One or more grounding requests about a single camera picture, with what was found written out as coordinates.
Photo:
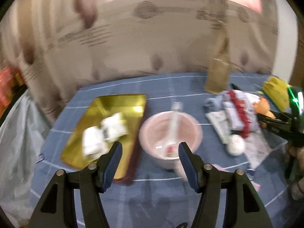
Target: white plastic bag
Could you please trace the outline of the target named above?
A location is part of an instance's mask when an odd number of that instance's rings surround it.
[[[26,224],[32,215],[31,181],[50,129],[28,90],[0,127],[0,205],[15,227]]]

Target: gold tray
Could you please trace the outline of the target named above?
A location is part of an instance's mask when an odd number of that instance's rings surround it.
[[[121,94],[100,96],[95,98],[79,120],[74,132],[69,137],[65,148],[61,152],[61,161],[76,169],[83,169],[88,164],[92,163],[88,161],[82,154],[83,131],[92,126],[99,126],[101,120],[104,118],[121,112],[123,118],[126,120],[126,126],[129,134],[122,136],[118,140],[123,145],[123,155],[114,179],[123,179],[127,175],[129,165],[131,163],[134,165],[134,162],[130,161],[132,161],[132,154],[135,153],[135,142],[138,136],[139,126],[141,125],[145,107],[145,94]]]

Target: wall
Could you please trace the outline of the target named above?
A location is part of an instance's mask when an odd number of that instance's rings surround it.
[[[278,8],[278,44],[272,74],[289,82],[298,48],[298,22],[286,0],[276,0]]]

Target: pink bowl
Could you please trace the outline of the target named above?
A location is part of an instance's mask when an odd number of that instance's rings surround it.
[[[172,111],[161,112],[148,118],[139,131],[142,148],[151,155],[157,164],[169,170],[175,169],[179,157],[165,157],[156,149],[158,142],[164,140],[168,133]],[[180,113],[177,142],[186,142],[192,152],[196,151],[203,138],[203,131],[198,121],[187,113]]]

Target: blue cloth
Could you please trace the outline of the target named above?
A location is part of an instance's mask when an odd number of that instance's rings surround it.
[[[238,85],[246,92],[255,93],[256,86],[262,85],[268,76],[258,74],[233,73],[230,83]],[[56,170],[74,169],[60,161],[60,153],[70,134],[76,127],[92,100],[98,96],[123,93],[146,93],[148,115],[168,111],[172,102],[183,102],[184,112],[194,116],[202,126],[203,141],[196,151],[206,163],[218,164],[228,171],[246,170],[248,162],[244,155],[232,157],[227,154],[212,125],[205,116],[203,104],[214,97],[204,91],[206,73],[182,73],[148,76],[107,82],[79,90],[51,129],[42,148],[44,160],[37,163],[31,185],[33,206],[45,189]],[[272,219],[275,228],[289,224],[303,209],[303,202],[293,202],[288,198],[287,183],[284,179],[284,152],[281,138],[270,133],[265,137],[271,148],[276,148],[256,169],[254,181],[261,185],[259,196]],[[129,186],[112,184],[101,194],[104,212],[110,227],[117,228],[172,228],[182,222],[193,222],[200,195],[196,194],[179,176],[157,166],[153,159],[142,152],[135,182]],[[222,227],[225,209],[225,191],[222,190],[217,226]],[[75,207],[78,227],[83,226],[79,190],[75,191]]]
[[[226,93],[227,91],[223,91],[221,93],[219,93],[218,95],[216,95],[215,97],[210,97],[207,98],[205,103],[204,103],[204,107],[205,107],[205,112],[209,113],[209,112],[218,112],[223,110],[223,94]]]

